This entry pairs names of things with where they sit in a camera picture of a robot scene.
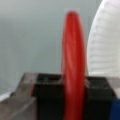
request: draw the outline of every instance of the gray wall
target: gray wall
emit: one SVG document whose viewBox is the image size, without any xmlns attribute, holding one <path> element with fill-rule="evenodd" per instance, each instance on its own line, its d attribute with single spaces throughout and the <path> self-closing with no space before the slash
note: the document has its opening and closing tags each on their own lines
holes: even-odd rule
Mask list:
<svg viewBox="0 0 120 120">
<path fill-rule="evenodd" d="M 0 94 L 14 90 L 24 72 L 60 73 L 65 14 L 80 14 L 87 41 L 100 1 L 0 0 Z"/>
</svg>

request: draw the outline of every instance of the black holder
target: black holder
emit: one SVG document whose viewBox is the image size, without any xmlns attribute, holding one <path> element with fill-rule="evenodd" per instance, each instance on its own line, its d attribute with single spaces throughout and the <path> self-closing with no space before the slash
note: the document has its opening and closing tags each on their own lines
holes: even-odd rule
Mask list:
<svg viewBox="0 0 120 120">
<path fill-rule="evenodd" d="M 116 99 L 109 78 L 85 77 L 85 79 L 83 120 L 109 120 L 112 102 Z M 38 120 L 63 120 L 65 96 L 61 75 L 26 74 L 15 94 L 19 97 L 37 98 Z"/>
</svg>

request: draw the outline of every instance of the red disc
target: red disc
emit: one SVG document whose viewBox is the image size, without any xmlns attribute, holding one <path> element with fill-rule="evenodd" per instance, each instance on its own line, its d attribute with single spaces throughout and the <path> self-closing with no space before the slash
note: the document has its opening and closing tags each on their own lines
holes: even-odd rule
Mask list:
<svg viewBox="0 0 120 120">
<path fill-rule="evenodd" d="M 63 32 L 62 72 L 65 82 L 64 120 L 82 120 L 85 52 L 83 31 L 79 15 L 71 11 L 66 15 Z"/>
</svg>

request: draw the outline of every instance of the white ribbed object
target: white ribbed object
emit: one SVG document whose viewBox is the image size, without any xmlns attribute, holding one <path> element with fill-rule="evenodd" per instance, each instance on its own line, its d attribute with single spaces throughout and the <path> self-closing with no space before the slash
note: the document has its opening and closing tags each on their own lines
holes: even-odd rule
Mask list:
<svg viewBox="0 0 120 120">
<path fill-rule="evenodd" d="M 103 0 L 88 40 L 89 75 L 120 77 L 120 0 Z"/>
</svg>

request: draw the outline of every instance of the red plastic object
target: red plastic object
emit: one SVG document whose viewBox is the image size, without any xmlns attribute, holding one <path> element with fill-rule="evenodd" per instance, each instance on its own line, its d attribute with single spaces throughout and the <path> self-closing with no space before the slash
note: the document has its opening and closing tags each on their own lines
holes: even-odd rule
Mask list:
<svg viewBox="0 0 120 120">
<path fill-rule="evenodd" d="M 71 11 L 66 15 L 63 33 L 62 70 L 65 82 L 64 120 L 82 120 L 85 52 L 83 31 L 79 15 Z"/>
</svg>

